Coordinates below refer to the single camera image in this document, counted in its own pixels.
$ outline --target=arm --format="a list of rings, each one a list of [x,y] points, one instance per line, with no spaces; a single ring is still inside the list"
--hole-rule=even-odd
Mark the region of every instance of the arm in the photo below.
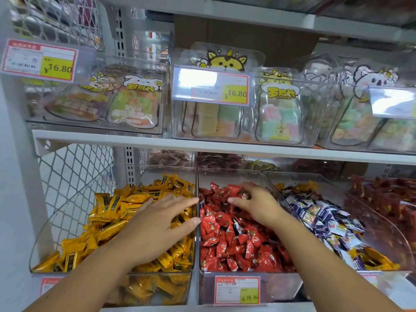
[[[114,240],[95,250],[24,312],[99,311],[132,267],[154,260],[196,228],[199,218],[170,229],[171,220],[198,200],[171,195],[156,203],[150,199]]]
[[[317,311],[402,311],[284,211],[268,191],[249,183],[243,188],[251,193],[250,200],[229,198],[228,202],[247,210],[254,220],[276,233]]]

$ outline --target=white metal shelf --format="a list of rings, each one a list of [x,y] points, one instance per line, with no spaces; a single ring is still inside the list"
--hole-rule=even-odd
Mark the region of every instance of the white metal shelf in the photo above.
[[[66,143],[86,143],[106,146],[131,146],[135,148],[236,153],[253,156],[280,156],[287,158],[416,165],[416,156],[405,154],[320,150],[247,143],[161,139],[66,131],[33,130],[32,133],[35,139]]]
[[[106,0],[117,6],[282,27],[321,34],[389,42],[416,43],[416,31],[327,16],[234,4],[212,0]]]

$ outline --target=yellow price label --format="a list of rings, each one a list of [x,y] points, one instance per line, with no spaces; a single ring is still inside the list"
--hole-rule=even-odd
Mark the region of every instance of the yellow price label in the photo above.
[[[248,104],[247,87],[244,85],[226,84],[223,86],[223,101],[235,104]]]
[[[74,72],[74,62],[59,58],[43,57],[40,75],[48,78],[71,80]]]
[[[240,289],[241,304],[259,304],[258,288],[241,288]]]

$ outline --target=left hand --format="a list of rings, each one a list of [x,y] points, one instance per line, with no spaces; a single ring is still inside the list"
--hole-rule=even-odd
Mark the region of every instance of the left hand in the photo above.
[[[108,247],[116,250],[127,270],[151,262],[195,230],[200,223],[198,217],[174,229],[171,229],[171,221],[198,202],[198,198],[172,198],[172,195],[157,202],[149,199],[116,238],[108,243]]]

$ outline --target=hand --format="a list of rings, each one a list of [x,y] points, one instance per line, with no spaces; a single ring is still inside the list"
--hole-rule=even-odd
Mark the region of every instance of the hand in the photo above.
[[[251,194],[251,199],[247,200],[235,197],[229,198],[228,202],[246,210],[258,223],[273,230],[280,216],[286,212],[263,187],[251,183],[243,183],[242,188]]]
[[[108,247],[116,250],[127,270],[153,261],[184,236],[195,230],[200,218],[195,217],[171,229],[172,219],[184,209],[197,204],[198,198],[172,198],[167,195],[157,202],[146,201]]]

